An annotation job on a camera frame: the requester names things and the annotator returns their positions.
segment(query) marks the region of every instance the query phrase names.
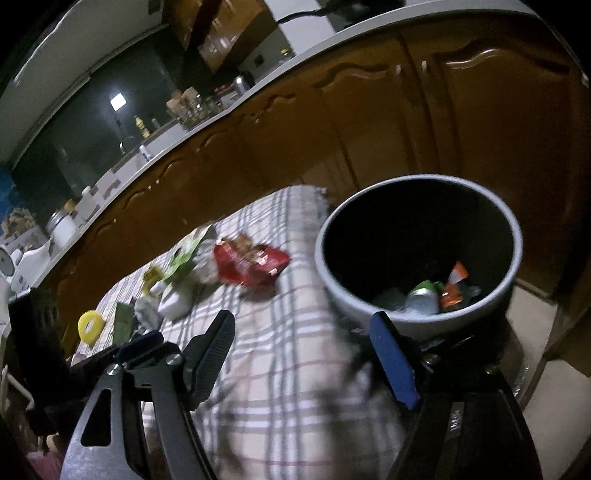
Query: faucet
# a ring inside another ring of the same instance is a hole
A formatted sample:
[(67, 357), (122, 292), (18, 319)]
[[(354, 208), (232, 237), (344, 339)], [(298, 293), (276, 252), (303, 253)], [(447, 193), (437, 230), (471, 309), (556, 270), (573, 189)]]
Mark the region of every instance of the faucet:
[(121, 143), (119, 144), (119, 149), (121, 150), (121, 155), (125, 155), (125, 147), (123, 146), (123, 143), (125, 142), (125, 140), (127, 139), (133, 139), (136, 140), (136, 138), (133, 135), (129, 135), (128, 137), (125, 137), (123, 140), (121, 140)]

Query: metal screw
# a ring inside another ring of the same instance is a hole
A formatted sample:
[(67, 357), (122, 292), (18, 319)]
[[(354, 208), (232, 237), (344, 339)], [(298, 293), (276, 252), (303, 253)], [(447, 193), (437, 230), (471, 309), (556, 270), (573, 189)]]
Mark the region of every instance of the metal screw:
[(486, 367), (484, 367), (484, 371), (486, 373), (488, 373), (489, 375), (496, 375), (497, 372), (499, 371), (499, 367), (497, 367), (496, 365), (487, 365)]
[(169, 365), (180, 365), (183, 361), (183, 356), (180, 353), (171, 353), (166, 357), (166, 363)]
[(118, 375), (123, 370), (123, 367), (119, 364), (110, 364), (107, 367), (107, 375)]
[(423, 355), (423, 361), (430, 367), (437, 365), (441, 361), (441, 357), (434, 353), (427, 353)]

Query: bowl rim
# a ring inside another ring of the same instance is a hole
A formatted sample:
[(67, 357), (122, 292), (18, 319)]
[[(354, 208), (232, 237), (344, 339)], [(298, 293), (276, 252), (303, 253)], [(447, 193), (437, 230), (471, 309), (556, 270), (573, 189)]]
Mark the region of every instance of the bowl rim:
[(395, 312), (393, 310), (385, 310), (388, 317), (391, 320), (396, 320), (397, 322), (403, 323), (425, 323), (425, 322), (444, 322), (446, 320), (458, 319), (467, 315), (470, 315), (472, 312), (476, 310), (485, 309), (491, 304), (496, 304), (496, 302), (500, 301), (501, 297), (505, 294), (508, 288), (511, 287), (513, 280), (517, 274), (517, 270), (519, 269), (519, 265), (521, 263), (521, 258), (523, 256), (523, 237), (521, 235), (521, 228), (519, 227), (519, 222), (517, 218), (510, 210), (503, 200), (496, 194), (492, 193), (487, 188), (483, 187), (482, 185), (478, 185), (477, 183), (460, 179), (458, 177), (452, 177), (448, 175), (438, 175), (438, 174), (416, 174), (416, 175), (404, 175), (402, 177), (396, 177), (389, 180), (384, 180), (369, 187), (360, 190), (359, 192), (355, 193), (348, 199), (346, 199), (343, 203), (341, 203), (334, 212), (332, 212), (329, 217), (326, 219), (322, 227), (320, 228), (320, 232), (316, 238), (316, 244), (314, 246), (314, 262), (316, 263), (316, 269), (320, 278), (324, 282), (324, 285), (328, 288), (330, 294), (334, 295), (335, 300), (340, 301), (350, 307), (353, 307), (356, 310), (361, 312), (365, 312), (368, 315), (368, 319), (375, 312), (380, 312), (382, 310), (377, 309), (377, 307), (373, 306), (367, 301), (364, 301), (353, 295), (351, 292), (347, 291), (338, 281), (334, 278), (332, 273), (329, 271), (326, 261), (324, 258), (323, 253), (323, 244), (324, 238), (326, 236), (326, 231), (329, 225), (332, 223), (333, 219), (336, 215), (339, 214), (347, 205), (354, 202), (357, 198), (361, 197), (365, 193), (380, 188), (384, 185), (390, 183), (397, 183), (400, 181), (409, 181), (409, 180), (437, 180), (437, 181), (445, 181), (448, 183), (454, 183), (461, 185), (463, 187), (470, 188), (472, 190), (477, 191), (481, 195), (488, 198), (492, 203), (494, 203), (499, 210), (505, 216), (505, 219), (509, 223), (509, 227), (511, 228), (511, 233), (513, 235), (513, 255), (511, 257), (511, 263), (509, 268), (501, 280), (501, 282), (482, 300), (477, 301), (476, 303), (467, 306), (464, 309), (456, 310), (455, 312), (448, 312), (448, 313), (437, 313), (434, 315), (425, 315), (425, 316), (417, 316), (416, 314), (404, 314), (400, 312)]

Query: white canister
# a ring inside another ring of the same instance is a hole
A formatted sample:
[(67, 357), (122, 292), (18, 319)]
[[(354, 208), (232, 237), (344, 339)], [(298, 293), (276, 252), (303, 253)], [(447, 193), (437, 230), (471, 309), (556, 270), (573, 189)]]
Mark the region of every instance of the white canister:
[(59, 250), (67, 245), (76, 230), (76, 223), (64, 209), (54, 213), (47, 222), (47, 233), (51, 235)]

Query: yellow object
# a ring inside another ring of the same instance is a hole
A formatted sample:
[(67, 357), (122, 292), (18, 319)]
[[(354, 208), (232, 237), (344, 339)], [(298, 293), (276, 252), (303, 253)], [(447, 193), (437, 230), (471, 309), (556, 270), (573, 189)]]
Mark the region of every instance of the yellow object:
[(164, 279), (164, 272), (158, 265), (151, 265), (142, 275), (141, 292), (144, 296), (150, 296), (150, 289), (156, 285), (156, 282)]
[(96, 310), (89, 310), (83, 313), (78, 320), (78, 335), (80, 340), (89, 346), (93, 346), (103, 331), (105, 320), (102, 315)]
[(150, 136), (150, 131), (146, 128), (144, 121), (137, 115), (134, 116), (134, 119), (135, 126), (138, 127), (140, 132), (142, 132), (142, 137), (148, 138)]

